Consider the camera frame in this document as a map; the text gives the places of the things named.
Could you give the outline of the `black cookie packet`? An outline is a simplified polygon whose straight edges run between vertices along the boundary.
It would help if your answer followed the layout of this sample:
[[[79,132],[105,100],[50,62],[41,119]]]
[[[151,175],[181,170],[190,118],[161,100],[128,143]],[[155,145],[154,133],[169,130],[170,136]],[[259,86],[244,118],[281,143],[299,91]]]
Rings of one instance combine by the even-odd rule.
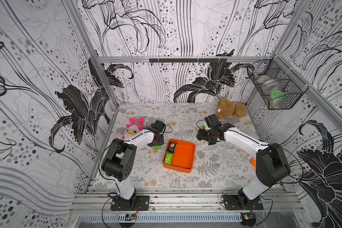
[[[170,142],[168,147],[167,147],[167,150],[166,152],[169,153],[169,154],[174,154],[175,153],[175,150],[176,150],[176,147],[177,147],[177,143],[175,142]]]

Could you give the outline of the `orange storage box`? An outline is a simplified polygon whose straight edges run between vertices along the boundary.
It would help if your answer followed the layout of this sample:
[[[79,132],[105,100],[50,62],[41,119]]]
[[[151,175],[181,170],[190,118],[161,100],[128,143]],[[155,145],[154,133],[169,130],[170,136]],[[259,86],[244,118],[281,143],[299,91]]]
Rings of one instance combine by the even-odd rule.
[[[177,143],[177,147],[174,153],[172,165],[164,164],[162,161],[162,165],[166,169],[182,172],[182,173],[191,173],[194,163],[194,156],[195,156],[195,150],[196,145],[191,142],[176,140],[176,139],[170,139],[168,141],[167,147],[170,142]]]

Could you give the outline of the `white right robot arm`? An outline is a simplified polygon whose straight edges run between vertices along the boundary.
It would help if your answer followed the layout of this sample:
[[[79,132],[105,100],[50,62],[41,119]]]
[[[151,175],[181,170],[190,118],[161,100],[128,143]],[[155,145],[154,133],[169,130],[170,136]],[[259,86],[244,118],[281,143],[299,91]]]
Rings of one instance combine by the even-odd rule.
[[[291,169],[284,149],[253,138],[230,123],[222,123],[216,114],[204,118],[206,129],[199,129],[197,139],[209,145],[232,143],[256,161],[256,177],[238,192],[241,200],[255,200],[279,181],[290,175]]]

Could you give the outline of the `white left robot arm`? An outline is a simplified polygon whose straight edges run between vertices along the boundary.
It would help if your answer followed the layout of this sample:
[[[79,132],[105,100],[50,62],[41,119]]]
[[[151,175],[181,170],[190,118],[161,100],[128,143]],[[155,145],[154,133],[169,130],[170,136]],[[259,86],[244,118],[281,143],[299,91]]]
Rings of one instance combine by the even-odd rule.
[[[163,145],[163,135],[166,133],[166,124],[159,120],[147,127],[135,123],[136,120],[131,118],[124,138],[116,138],[111,142],[99,165],[106,179],[115,182],[117,195],[123,200],[131,200],[136,195],[128,177],[133,169],[137,149]]]

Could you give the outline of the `pink white plush toy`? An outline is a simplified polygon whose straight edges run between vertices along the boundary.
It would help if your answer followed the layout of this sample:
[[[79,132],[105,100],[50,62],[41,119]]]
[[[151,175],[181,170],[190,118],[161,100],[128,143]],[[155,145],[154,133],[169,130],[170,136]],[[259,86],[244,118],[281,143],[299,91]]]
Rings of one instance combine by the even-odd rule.
[[[141,117],[139,119],[130,118],[129,124],[126,125],[126,130],[122,136],[122,139],[131,138],[138,133],[140,133],[144,129],[144,118]]]

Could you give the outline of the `brown teddy bear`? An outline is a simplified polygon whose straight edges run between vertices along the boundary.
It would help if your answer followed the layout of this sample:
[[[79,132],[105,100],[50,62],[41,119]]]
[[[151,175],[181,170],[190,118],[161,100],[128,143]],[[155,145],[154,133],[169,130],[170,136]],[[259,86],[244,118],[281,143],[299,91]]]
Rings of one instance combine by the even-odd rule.
[[[247,115],[247,108],[241,102],[233,103],[225,97],[221,97],[218,102],[215,114],[219,119],[225,119],[230,116],[243,118]]]

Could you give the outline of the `green cookie packet bottom-left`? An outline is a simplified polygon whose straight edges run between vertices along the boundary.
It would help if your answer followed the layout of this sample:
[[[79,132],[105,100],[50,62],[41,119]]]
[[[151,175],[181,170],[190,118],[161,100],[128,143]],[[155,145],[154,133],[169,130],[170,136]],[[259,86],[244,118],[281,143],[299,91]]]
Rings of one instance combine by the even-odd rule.
[[[166,153],[163,163],[167,165],[172,165],[173,157],[174,157],[173,153]]]

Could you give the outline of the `floral table mat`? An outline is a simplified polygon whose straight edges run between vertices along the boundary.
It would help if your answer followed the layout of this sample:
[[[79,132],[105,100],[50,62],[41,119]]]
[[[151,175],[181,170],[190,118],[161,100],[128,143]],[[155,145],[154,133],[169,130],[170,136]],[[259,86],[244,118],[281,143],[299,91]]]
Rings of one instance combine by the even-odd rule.
[[[166,124],[165,141],[170,139],[195,144],[193,168],[190,173],[166,169],[163,156],[166,145],[156,150],[138,148],[128,177],[137,189],[240,189],[255,177],[255,167],[243,149],[229,142],[202,145],[197,131],[203,119],[216,111],[216,103],[121,104],[110,139],[121,138],[130,118],[144,118],[148,126],[156,120]]]

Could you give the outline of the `striped orange toy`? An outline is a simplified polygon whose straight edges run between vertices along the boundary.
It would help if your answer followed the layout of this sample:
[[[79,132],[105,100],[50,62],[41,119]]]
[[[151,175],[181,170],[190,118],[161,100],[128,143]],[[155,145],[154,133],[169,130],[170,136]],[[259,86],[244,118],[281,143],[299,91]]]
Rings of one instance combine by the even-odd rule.
[[[251,164],[252,164],[254,167],[257,166],[257,165],[256,165],[256,160],[255,160],[251,155],[249,155],[249,156],[247,157],[247,159],[251,162]]]

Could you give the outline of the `green lid cup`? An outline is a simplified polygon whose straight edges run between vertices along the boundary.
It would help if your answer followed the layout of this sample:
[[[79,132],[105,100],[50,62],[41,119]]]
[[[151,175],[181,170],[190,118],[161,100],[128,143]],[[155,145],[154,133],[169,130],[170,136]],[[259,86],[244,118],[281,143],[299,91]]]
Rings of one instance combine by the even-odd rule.
[[[278,109],[280,107],[280,104],[283,102],[285,98],[285,93],[279,90],[273,90],[270,93],[269,101],[270,101],[270,107]]]

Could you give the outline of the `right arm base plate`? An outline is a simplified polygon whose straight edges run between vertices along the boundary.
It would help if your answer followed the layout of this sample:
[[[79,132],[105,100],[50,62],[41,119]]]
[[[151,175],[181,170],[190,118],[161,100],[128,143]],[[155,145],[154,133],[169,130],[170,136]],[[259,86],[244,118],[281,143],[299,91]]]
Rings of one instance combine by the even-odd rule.
[[[228,211],[259,211],[264,209],[260,197],[250,200],[241,195],[223,194],[221,196],[221,201],[224,204],[225,209]]]

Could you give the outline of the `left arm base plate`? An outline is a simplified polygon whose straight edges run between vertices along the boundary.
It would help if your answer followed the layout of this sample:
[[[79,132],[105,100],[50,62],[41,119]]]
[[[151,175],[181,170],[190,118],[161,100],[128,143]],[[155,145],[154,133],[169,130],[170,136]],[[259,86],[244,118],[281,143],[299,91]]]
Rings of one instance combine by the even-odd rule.
[[[149,203],[150,196],[148,195],[135,195],[127,200],[115,197],[111,203],[111,211],[148,211]]]

